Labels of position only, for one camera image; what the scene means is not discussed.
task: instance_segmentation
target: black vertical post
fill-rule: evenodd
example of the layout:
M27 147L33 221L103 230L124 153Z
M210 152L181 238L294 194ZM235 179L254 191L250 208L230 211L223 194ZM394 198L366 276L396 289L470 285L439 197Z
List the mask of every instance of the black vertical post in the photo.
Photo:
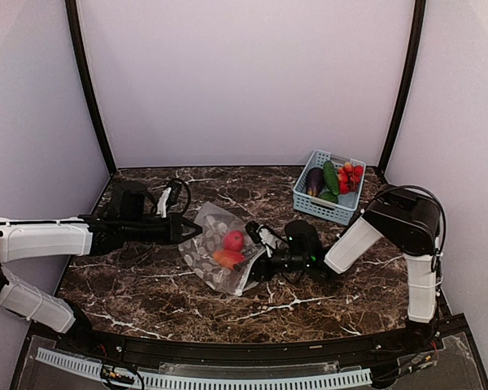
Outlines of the black vertical post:
M414 67L416 66L417 51L420 45L421 29L423 28L423 20L425 18L425 4L426 0L416 0L414 4L414 16L412 17L412 27L410 32L410 39L408 42L407 57L405 58L405 66L403 67L403 75L401 77L401 84L399 85L398 98L390 121L387 138L381 152L380 162L377 164L378 171L381 175L389 165L390 156L398 137L399 127L407 104L408 92L412 83L412 75Z
M76 0L65 0L67 7L68 27L71 31L72 46L74 47L74 55L76 56L76 64L78 72L80 73L81 86L89 108L92 125L98 138L99 148L101 149L103 160L107 165L107 169L111 175L117 171L115 166L114 156L112 155L111 147L108 145L107 134L103 127L101 115L99 114L98 102L96 102L96 95L90 79L89 66L85 55L85 46L83 44L83 36L81 35L80 18L78 15Z

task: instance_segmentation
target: transparent bag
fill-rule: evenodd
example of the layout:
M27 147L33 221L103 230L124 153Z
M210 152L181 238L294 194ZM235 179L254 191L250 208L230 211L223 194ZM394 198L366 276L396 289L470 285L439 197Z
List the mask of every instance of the transparent bag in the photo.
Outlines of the transparent bag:
M253 243L246 233L244 222L207 202L199 211L195 223L203 227L203 233L179 245L182 257L195 274L220 293L241 296L242 292L256 286L255 281L248 283L248 277L253 263L265 252L265 248ZM235 231L243 235L244 245L239 251L242 256L235 254L231 257L238 258L238 262L221 261L224 239L228 233Z

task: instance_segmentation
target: dark marble surface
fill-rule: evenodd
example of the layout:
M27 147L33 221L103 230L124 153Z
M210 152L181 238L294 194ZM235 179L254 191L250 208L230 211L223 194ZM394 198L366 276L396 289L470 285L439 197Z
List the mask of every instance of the dark marble surface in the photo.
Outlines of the dark marble surface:
M194 219L212 202L245 222L257 220L278 232L292 219L316 226L330 245L343 226L293 209L292 188L301 167L195 167L120 170L107 188L141 181L159 195L172 177L186 180ZM379 188L365 176L361 204ZM365 335L403 327L407 276L401 253L376 243L335 284L304 276L291 285L281 276L242 297L211 290L186 265L176 247L130 244L96 258L73 258L59 296L84 309L98 330L167 340L266 343Z

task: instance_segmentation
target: purple eggplant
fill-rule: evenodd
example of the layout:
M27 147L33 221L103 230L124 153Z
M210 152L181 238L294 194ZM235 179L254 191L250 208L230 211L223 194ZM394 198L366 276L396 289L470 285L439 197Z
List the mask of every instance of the purple eggplant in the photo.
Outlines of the purple eggplant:
M307 173L306 194L311 197L317 197L324 185L324 171L322 168L312 168Z

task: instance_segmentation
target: light blue basket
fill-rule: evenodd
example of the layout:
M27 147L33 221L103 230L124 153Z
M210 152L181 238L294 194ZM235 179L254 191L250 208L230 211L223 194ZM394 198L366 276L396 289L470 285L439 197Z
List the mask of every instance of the light blue basket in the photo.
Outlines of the light blue basket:
M365 171L365 162L354 160L353 158L342 158L333 156L331 153L322 150L312 152L311 158L303 168L302 175L296 180L293 188L294 209L310 215L315 215L329 221L347 225L351 221L352 215L358 208L359 195L364 187L365 174L361 178L358 192L348 193L347 195L338 195L338 203L324 201L318 197L310 197L305 193L307 173L314 167L322 168L326 161L331 161L335 169L343 167L345 163L351 163L354 166L360 165Z

